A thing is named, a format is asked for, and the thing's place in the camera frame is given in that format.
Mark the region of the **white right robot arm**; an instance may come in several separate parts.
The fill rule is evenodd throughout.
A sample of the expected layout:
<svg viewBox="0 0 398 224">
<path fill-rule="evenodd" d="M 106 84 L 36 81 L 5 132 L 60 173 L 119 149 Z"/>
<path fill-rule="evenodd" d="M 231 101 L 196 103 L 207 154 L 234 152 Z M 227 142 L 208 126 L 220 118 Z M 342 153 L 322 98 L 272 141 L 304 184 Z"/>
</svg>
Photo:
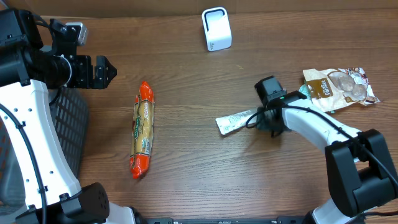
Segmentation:
<svg viewBox="0 0 398 224">
<path fill-rule="evenodd" d="M 330 199 L 300 223 L 364 223 L 376 215 L 373 208 L 397 199 L 397 171 L 379 131 L 344 125 L 303 93 L 288 93 L 276 77 L 263 78 L 254 88 L 262 103 L 254 114 L 255 128 L 273 138 L 295 131 L 325 155 Z"/>
</svg>

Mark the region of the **orange spaghetti packet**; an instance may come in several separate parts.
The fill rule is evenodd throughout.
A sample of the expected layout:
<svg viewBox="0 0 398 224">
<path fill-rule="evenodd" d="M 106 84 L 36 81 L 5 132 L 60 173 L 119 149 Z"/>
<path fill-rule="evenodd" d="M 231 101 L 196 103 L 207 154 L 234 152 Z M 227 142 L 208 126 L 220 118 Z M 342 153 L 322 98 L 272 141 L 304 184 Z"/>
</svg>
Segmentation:
<svg viewBox="0 0 398 224">
<path fill-rule="evenodd" d="M 155 97 L 150 85 L 143 81 L 134 101 L 130 171 L 134 179 L 140 179 L 149 169 L 154 137 Z"/>
</svg>

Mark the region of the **beige grain snack pouch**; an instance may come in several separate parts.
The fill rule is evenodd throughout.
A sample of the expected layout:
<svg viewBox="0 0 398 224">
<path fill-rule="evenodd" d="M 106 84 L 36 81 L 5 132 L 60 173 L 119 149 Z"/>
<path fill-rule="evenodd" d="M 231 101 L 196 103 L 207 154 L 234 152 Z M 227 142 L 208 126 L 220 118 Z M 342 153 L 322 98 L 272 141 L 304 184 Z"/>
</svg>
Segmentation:
<svg viewBox="0 0 398 224">
<path fill-rule="evenodd" d="M 361 67 L 307 69 L 303 71 L 312 103 L 324 112 L 345 108 L 354 103 L 379 102 Z"/>
</svg>

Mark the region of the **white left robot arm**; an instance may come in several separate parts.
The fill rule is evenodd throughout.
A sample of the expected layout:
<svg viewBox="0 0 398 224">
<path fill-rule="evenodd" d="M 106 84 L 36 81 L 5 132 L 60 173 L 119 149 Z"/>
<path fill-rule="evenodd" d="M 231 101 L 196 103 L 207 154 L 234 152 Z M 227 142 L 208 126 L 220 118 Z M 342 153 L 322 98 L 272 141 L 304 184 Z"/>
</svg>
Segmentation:
<svg viewBox="0 0 398 224">
<path fill-rule="evenodd" d="M 117 74 L 106 57 L 92 64 L 77 54 L 85 38 L 81 23 L 1 11 L 1 119 L 24 179 L 27 208 L 16 223 L 139 222 L 133 208 L 110 202 L 100 183 L 80 185 L 52 121 L 50 90 L 105 89 Z"/>
</svg>

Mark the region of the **white gold-capped cream tube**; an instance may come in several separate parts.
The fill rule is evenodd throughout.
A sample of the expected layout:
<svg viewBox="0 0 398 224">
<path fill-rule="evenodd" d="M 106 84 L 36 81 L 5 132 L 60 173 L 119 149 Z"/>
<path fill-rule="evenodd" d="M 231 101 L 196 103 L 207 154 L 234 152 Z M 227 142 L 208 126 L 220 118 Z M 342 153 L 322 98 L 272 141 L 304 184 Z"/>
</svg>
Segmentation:
<svg viewBox="0 0 398 224">
<path fill-rule="evenodd" d="M 246 125 L 247 120 L 257 112 L 257 109 L 242 111 L 240 113 L 216 118 L 216 124 L 222 135 L 227 135 L 239 130 Z"/>
</svg>

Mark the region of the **teal wet wipes pack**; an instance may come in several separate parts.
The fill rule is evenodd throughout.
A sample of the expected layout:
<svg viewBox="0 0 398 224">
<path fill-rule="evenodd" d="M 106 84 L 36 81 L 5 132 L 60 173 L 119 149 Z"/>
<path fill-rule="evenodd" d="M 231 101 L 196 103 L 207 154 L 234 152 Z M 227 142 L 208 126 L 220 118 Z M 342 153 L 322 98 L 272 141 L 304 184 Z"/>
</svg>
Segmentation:
<svg viewBox="0 0 398 224">
<path fill-rule="evenodd" d="M 305 95 L 306 98 L 311 99 L 310 90 L 308 89 L 308 86 L 306 84 L 302 85 L 299 88 L 299 92 L 301 92 L 303 95 Z"/>
</svg>

